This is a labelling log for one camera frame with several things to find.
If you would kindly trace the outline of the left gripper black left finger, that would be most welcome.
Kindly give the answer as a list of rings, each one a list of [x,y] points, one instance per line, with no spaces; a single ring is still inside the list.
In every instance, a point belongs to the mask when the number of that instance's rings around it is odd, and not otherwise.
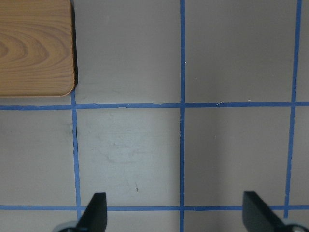
[[[95,193],[78,221],[78,232],[104,232],[107,227],[106,193]]]

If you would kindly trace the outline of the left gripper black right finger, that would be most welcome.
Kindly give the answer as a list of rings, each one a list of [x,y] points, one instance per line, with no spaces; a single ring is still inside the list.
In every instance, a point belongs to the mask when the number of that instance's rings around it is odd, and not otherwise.
[[[254,191],[245,191],[242,222],[248,232],[284,232],[286,226]]]

